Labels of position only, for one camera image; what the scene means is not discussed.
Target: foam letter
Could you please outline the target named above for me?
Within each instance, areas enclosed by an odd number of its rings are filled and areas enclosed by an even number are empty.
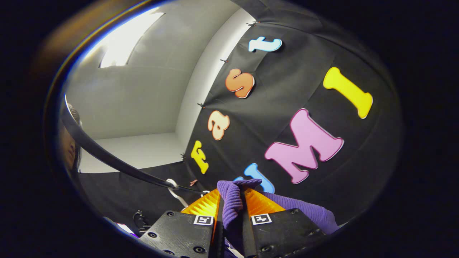
[[[198,164],[201,169],[201,173],[205,174],[209,168],[209,163],[204,162],[204,160],[206,160],[206,155],[200,149],[201,147],[201,142],[197,140],[193,150],[191,151],[191,157],[196,161],[196,164]]]
[[[225,134],[225,130],[230,126],[230,118],[224,116],[219,111],[215,110],[209,116],[209,121],[207,122],[207,129],[212,131],[212,136],[216,140],[221,140]]]
[[[249,51],[252,52],[255,49],[272,52],[278,50],[282,46],[282,40],[274,39],[272,42],[264,41],[265,37],[258,37],[258,39],[252,39],[249,41]]]
[[[274,185],[271,183],[259,170],[258,165],[256,163],[250,164],[245,170],[244,175],[250,176],[252,178],[261,179],[261,187],[263,188],[264,192],[273,193],[274,194]],[[237,180],[244,180],[243,177],[238,176],[233,181]]]
[[[361,119],[365,119],[370,112],[373,104],[373,97],[370,93],[364,93],[357,85],[344,77],[340,69],[330,68],[324,78],[326,89],[336,89],[347,98],[357,108],[357,114]]]
[[[245,99],[255,85],[255,78],[250,73],[241,74],[241,70],[232,69],[225,80],[226,88],[235,91],[238,98]]]
[[[280,142],[273,143],[265,152],[266,159],[274,159],[292,177],[293,184],[301,183],[309,176],[307,170],[300,170],[295,164],[307,168],[318,167],[312,148],[319,153],[320,161],[331,159],[344,144],[342,138],[334,138],[320,127],[302,108],[296,112],[290,121],[290,128],[298,143],[291,146]]]

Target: person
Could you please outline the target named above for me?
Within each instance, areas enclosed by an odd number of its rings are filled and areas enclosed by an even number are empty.
[[[73,119],[82,126],[78,111],[71,104],[68,104],[68,109],[70,110]],[[76,174],[81,162],[81,147],[78,146],[75,139],[67,131],[62,120],[59,121],[59,125],[59,149],[61,157],[65,168],[71,172],[71,174]]]

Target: ceiling light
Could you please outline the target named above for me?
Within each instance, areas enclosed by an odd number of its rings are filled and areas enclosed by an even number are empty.
[[[156,10],[158,7],[143,12],[112,30],[86,54],[84,59],[102,48],[105,55],[102,58],[100,68],[126,65],[132,50],[145,31],[164,15],[162,12],[155,12]]]

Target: letter m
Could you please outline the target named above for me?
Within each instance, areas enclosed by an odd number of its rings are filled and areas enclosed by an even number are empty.
[[[290,121],[290,128],[298,146],[275,142],[266,150],[264,157],[274,159],[291,176],[293,184],[301,183],[309,176],[307,170],[300,170],[295,164],[307,168],[318,167],[313,148],[319,153],[320,161],[331,159],[344,144],[342,138],[335,138],[320,127],[302,108]]]

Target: blue letter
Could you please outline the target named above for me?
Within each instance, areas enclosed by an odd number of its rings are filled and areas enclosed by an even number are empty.
[[[250,164],[245,170],[244,175],[250,176],[252,178],[261,179],[261,187],[263,188],[264,192],[274,194],[274,185],[271,183],[260,171],[258,171],[258,165],[256,163]],[[244,180],[243,177],[239,176],[233,181],[236,180]]]
[[[282,45],[280,39],[274,39],[273,42],[264,41],[264,37],[258,37],[258,39],[252,39],[249,41],[249,51],[252,52],[255,49],[272,52],[278,50]]]

